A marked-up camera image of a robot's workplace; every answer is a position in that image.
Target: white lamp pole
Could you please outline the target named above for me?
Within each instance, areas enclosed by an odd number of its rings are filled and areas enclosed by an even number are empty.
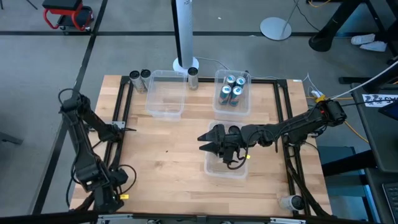
[[[191,67],[199,68],[193,57],[192,0],[172,0],[177,58],[173,62],[175,71],[188,73]]]

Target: yellow cable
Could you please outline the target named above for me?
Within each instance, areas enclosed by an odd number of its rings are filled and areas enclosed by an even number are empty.
[[[324,3],[320,4],[320,5],[317,5],[317,6],[314,5],[314,4],[312,4],[312,0],[309,1],[308,3],[309,3],[312,7],[321,7],[321,6],[325,5],[325,4],[328,4],[330,1],[331,1],[331,0],[327,0],[326,2],[324,2]]]
[[[352,130],[358,137],[360,137],[363,141],[369,144],[369,141],[366,140],[366,138],[362,137],[362,135],[360,135],[357,131],[355,131],[355,129],[351,125],[349,125],[347,121],[344,121],[344,123],[347,124],[350,130]]]
[[[314,96],[307,96],[307,99],[316,99]],[[335,100],[352,100],[352,97],[342,97],[342,98],[336,98]]]
[[[307,99],[316,99],[316,97],[306,97]],[[352,97],[346,97],[346,98],[337,98],[336,100],[352,100]],[[352,130],[359,138],[361,138],[363,141],[365,141],[366,143],[369,144],[369,141],[362,137],[362,135],[360,135],[351,125],[348,124],[347,121],[344,121],[344,123],[350,128],[350,130]]]

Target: floor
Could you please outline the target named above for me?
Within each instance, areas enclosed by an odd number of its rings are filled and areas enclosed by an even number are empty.
[[[104,75],[127,75],[131,70],[143,68],[171,70],[172,61],[177,57],[174,37],[154,32],[96,38],[33,34],[33,31],[56,31],[42,18],[42,0],[31,1],[39,10],[23,0],[3,0],[4,10],[0,10],[0,131],[24,140],[21,146],[0,143],[0,216],[25,215],[32,211],[61,122],[57,100],[61,89],[72,87],[78,79],[80,91],[91,99],[94,108]],[[97,19],[102,1],[84,0],[84,3],[93,8]],[[386,3],[377,0],[372,3],[384,26],[389,26],[394,16]],[[193,27],[194,31],[259,32],[263,19],[287,18],[293,5],[293,0],[193,1]],[[299,6],[320,29],[339,4],[329,3],[315,9],[302,0]],[[49,16],[49,19],[56,22],[57,17]],[[316,32],[298,10],[290,25],[293,32]],[[99,26],[100,32],[173,30],[170,2],[157,0],[108,1]],[[27,31],[29,35],[5,31]],[[377,27],[365,5],[359,6],[340,29],[340,32],[375,31]],[[95,40],[91,52],[86,51],[90,38],[91,44]],[[349,89],[348,85],[338,83],[338,77],[372,77],[387,67],[386,61],[391,57],[390,52],[363,51],[351,45],[348,38],[336,38],[331,50],[324,53],[312,50],[308,37],[276,42],[261,36],[196,35],[193,47],[198,57],[217,59],[233,70],[249,70],[255,77],[304,79],[309,74],[326,96]],[[83,63],[81,68],[82,61],[87,59],[86,67]],[[212,77],[218,69],[222,67],[217,63],[200,61],[199,76]],[[306,80],[305,89],[309,86]],[[346,113],[348,122],[365,136],[356,108],[348,107]],[[353,146],[357,152],[369,149],[346,126],[327,129],[317,144]],[[62,148],[44,204],[45,213],[67,210],[65,191],[74,155],[68,137]],[[339,200],[341,198],[331,198],[332,205],[339,207]],[[350,202],[345,201],[345,205],[350,206]],[[338,216],[357,218],[343,213]]]

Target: blue can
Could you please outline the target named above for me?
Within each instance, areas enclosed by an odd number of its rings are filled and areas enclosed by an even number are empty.
[[[227,77],[225,77],[224,79],[224,85],[229,85],[232,88],[234,88],[235,86],[235,76],[233,75],[228,75]]]
[[[228,85],[225,85],[221,88],[220,97],[218,98],[218,102],[221,105],[226,105],[229,100],[229,95],[231,94],[232,88]]]
[[[231,100],[229,101],[231,106],[238,105],[242,92],[243,90],[240,86],[236,86],[232,89]]]
[[[244,84],[246,83],[246,79],[243,77],[236,78],[235,86],[239,86],[243,89]]]

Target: white cable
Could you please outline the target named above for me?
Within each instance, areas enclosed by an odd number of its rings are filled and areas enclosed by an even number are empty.
[[[252,77],[252,78],[259,78],[259,79],[269,79],[269,78],[280,79],[280,78],[277,78],[277,77],[254,77],[254,76],[250,76],[250,77]]]
[[[312,87],[312,86],[309,86],[309,87],[307,88],[307,95],[308,95],[308,97],[311,97],[311,95],[310,95],[310,88],[312,89],[312,91],[314,91],[313,87]]]
[[[308,77],[308,80],[310,80],[310,83],[315,87],[315,89],[319,92],[319,93],[321,93],[321,91],[319,91],[319,89],[313,84],[313,82],[311,81],[311,78],[310,78],[310,74],[307,72],[307,77]]]
[[[334,99],[339,98],[339,97],[341,97],[341,96],[343,96],[343,95],[345,95],[345,94],[347,94],[347,93],[351,93],[352,91],[354,91],[354,90],[356,90],[356,89],[358,89],[358,88],[361,88],[362,86],[365,86],[366,84],[368,84],[368,83],[370,83],[371,81],[375,80],[377,77],[379,77],[379,76],[381,76],[382,74],[384,74],[386,71],[390,70],[390,69],[391,69],[393,66],[395,66],[397,63],[398,63],[398,61],[396,61],[395,63],[393,63],[390,67],[386,68],[384,71],[382,71],[381,73],[379,73],[379,74],[376,75],[375,77],[371,78],[370,80],[368,80],[368,81],[366,81],[366,82],[360,84],[359,86],[353,88],[352,90],[348,90],[348,91],[346,91],[346,92],[344,92],[344,93],[342,93],[342,94],[336,95],[336,96],[332,97],[331,99],[334,100]]]
[[[204,57],[195,57],[195,58],[197,58],[197,59],[203,59],[203,60],[210,60],[210,61],[214,61],[214,62],[218,62],[218,63],[219,63],[220,65],[222,65],[225,69],[230,70],[227,66],[225,66],[223,63],[221,63],[221,62],[218,61],[218,60],[210,59],[210,58],[204,58]]]

